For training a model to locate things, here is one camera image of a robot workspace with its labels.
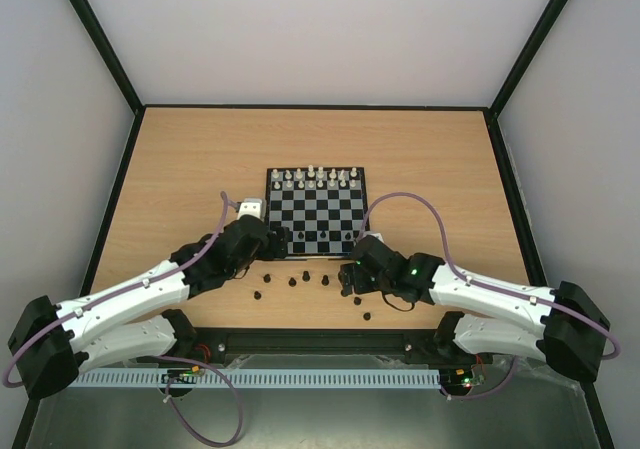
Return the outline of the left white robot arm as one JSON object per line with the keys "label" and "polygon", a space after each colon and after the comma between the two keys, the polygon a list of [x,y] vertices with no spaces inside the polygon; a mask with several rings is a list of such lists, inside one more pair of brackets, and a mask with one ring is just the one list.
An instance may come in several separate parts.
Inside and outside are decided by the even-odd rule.
{"label": "left white robot arm", "polygon": [[222,287],[256,260],[285,258],[289,239],[289,229],[244,215],[129,281],[58,304],[32,300],[8,341],[16,384],[39,400],[99,367],[188,356],[197,332],[177,304]]}

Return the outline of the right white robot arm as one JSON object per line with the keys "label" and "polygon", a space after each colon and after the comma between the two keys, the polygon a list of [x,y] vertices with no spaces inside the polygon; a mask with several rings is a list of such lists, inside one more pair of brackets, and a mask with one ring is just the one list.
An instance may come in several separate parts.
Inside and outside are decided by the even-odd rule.
{"label": "right white robot arm", "polygon": [[463,270],[441,257],[405,257],[368,235],[341,265],[345,295],[378,292],[416,306],[445,306],[435,350],[455,361],[484,353],[536,359],[569,379],[592,383],[610,324],[578,285],[522,286]]}

